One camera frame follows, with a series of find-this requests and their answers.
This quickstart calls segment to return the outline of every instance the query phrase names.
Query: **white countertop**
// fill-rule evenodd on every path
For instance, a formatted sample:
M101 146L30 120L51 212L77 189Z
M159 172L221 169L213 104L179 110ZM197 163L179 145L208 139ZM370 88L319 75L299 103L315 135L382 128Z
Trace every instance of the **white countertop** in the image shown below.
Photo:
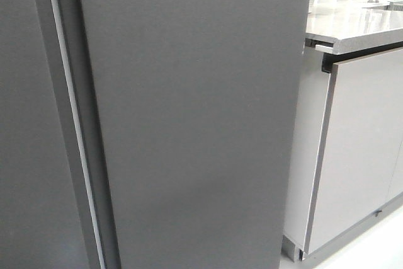
M319 4L308 14L307 38L329 43L331 54L345 54L403 41L403 12L364 8L388 3Z

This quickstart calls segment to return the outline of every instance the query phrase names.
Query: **countertop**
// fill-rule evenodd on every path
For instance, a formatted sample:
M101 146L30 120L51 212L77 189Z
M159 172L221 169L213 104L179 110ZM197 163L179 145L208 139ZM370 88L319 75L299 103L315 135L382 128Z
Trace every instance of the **countertop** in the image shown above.
M403 41L403 12L370 8L382 5L388 2L318 4L308 14L306 37L336 55Z

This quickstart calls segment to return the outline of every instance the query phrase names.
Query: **white kitchen cabinet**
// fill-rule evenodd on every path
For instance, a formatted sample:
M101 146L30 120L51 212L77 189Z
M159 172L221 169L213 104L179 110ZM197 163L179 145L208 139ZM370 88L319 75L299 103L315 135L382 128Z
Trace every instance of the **white kitchen cabinet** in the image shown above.
M327 77L321 60L304 67L285 236L307 254L403 192L402 59L397 49L338 62Z

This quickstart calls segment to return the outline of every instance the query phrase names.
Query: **white floor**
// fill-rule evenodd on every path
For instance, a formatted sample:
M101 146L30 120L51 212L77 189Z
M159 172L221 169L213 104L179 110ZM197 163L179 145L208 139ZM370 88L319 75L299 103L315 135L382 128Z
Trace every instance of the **white floor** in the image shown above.
M285 256L280 269L403 269L403 207L316 266Z

